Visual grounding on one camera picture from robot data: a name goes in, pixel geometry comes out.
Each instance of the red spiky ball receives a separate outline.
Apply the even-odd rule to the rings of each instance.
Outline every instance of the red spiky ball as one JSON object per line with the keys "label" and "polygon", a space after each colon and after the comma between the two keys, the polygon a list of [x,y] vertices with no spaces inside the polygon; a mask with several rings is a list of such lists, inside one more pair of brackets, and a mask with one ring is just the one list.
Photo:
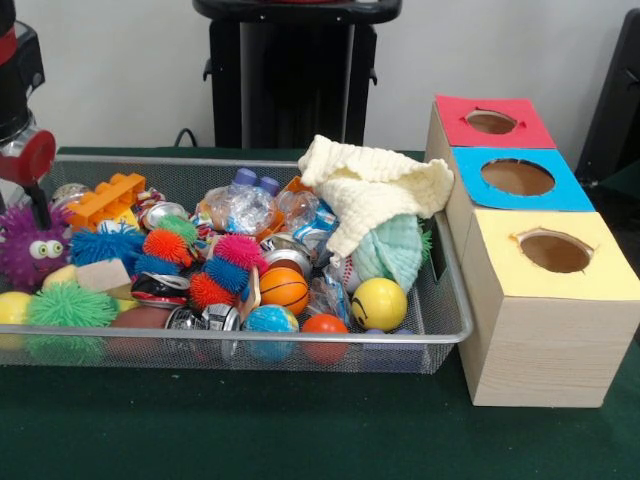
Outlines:
{"label": "red spiky ball", "polygon": [[192,259],[187,244],[180,235],[169,230],[153,230],[147,235],[142,250],[167,262],[191,266]]}
{"label": "red spiky ball", "polygon": [[191,300],[200,310],[207,305],[224,303],[233,305],[235,297],[216,282],[206,273],[196,273],[191,277]]}

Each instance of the white wall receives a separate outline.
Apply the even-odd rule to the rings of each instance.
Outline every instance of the white wall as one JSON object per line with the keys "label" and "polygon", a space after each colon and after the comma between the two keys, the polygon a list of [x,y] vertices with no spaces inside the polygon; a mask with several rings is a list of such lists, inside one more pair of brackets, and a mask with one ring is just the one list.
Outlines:
{"label": "white wall", "polygon": [[[422,149],[434,93],[530,97],[577,162],[633,0],[405,0],[378,27],[366,142]],[[190,0],[17,0],[47,83],[31,100],[60,145],[158,146],[191,127],[213,141],[201,81],[208,20]]]}

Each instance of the cream knitted cloth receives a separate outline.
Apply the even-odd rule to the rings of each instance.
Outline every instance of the cream knitted cloth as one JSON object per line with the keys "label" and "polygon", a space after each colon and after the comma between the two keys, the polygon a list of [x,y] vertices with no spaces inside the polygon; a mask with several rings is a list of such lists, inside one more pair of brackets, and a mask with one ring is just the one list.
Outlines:
{"label": "cream knitted cloth", "polygon": [[298,161],[302,183],[313,187],[340,220],[327,243],[335,265],[369,230],[401,213],[422,218],[442,210],[453,187],[444,160],[416,162],[380,148],[356,147],[316,135]]}

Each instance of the yellow smiley ball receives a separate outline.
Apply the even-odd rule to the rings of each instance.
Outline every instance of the yellow smiley ball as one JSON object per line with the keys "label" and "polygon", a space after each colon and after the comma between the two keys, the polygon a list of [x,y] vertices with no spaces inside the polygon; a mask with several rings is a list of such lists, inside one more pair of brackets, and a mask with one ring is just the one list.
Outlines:
{"label": "yellow smiley ball", "polygon": [[407,296],[397,283],[372,278],[356,289],[351,313],[362,328],[388,332],[397,328],[407,315]]}
{"label": "yellow smiley ball", "polygon": [[[6,292],[0,294],[0,324],[24,325],[27,322],[27,307],[31,295],[22,292]],[[22,335],[12,333],[0,334],[0,349],[20,350],[23,345]]]}

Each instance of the baseball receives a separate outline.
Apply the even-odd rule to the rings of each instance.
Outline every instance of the baseball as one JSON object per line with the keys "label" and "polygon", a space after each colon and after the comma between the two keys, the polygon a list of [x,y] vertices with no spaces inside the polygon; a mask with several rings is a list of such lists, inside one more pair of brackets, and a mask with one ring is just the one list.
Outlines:
{"label": "baseball", "polygon": [[340,263],[340,266],[337,269],[338,278],[340,278],[340,282],[342,286],[345,288],[348,294],[352,294],[356,291],[356,288],[360,286],[362,280],[356,272],[355,267],[353,266],[353,260],[351,259],[351,255],[344,259],[343,262]]}

